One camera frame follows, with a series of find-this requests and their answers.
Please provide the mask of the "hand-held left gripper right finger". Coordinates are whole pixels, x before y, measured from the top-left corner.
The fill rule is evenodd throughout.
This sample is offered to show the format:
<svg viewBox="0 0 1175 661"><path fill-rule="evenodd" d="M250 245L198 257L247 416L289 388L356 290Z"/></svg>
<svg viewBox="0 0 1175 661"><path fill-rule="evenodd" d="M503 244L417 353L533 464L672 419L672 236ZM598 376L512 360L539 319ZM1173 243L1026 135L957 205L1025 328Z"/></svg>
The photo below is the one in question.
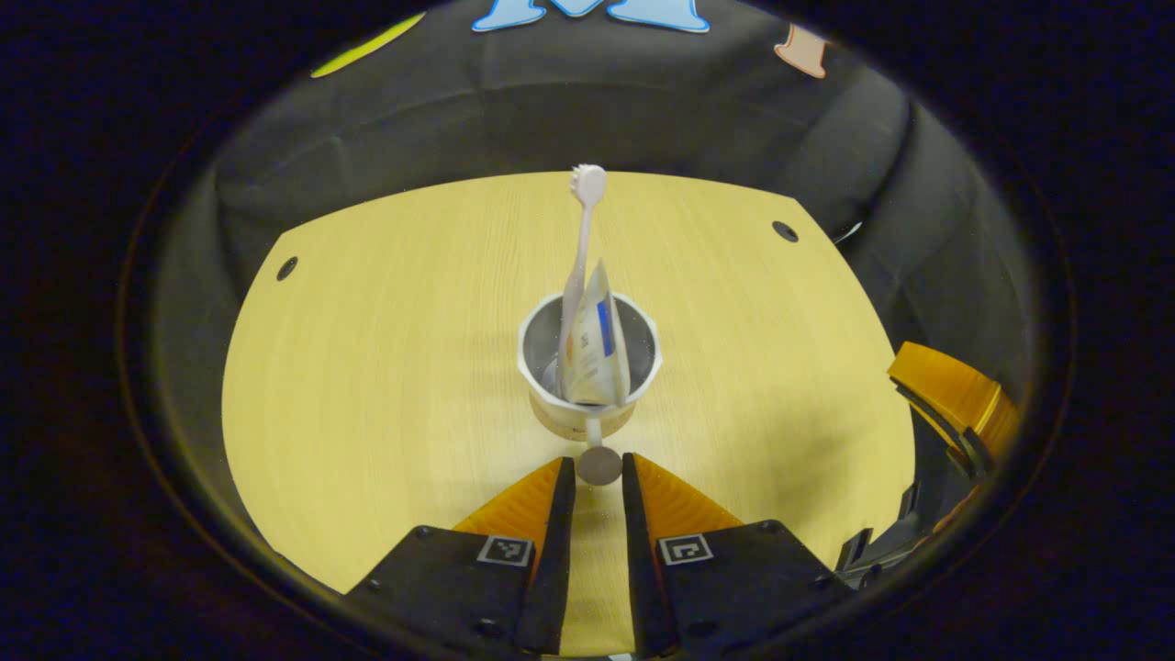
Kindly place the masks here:
<svg viewBox="0 0 1175 661"><path fill-rule="evenodd" d="M741 522L678 475L622 457L634 654L732 660L852 591L783 522Z"/></svg>

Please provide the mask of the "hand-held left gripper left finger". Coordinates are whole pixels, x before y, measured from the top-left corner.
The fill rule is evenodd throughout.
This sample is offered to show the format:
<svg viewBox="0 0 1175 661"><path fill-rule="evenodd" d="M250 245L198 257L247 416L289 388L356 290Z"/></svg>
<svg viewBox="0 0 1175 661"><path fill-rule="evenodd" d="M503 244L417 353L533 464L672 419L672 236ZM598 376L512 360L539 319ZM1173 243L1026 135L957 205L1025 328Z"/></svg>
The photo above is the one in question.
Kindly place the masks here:
<svg viewBox="0 0 1175 661"><path fill-rule="evenodd" d="M575 461L557 457L452 530L412 527L348 591L344 603L454 655L557 654L575 499Z"/></svg>

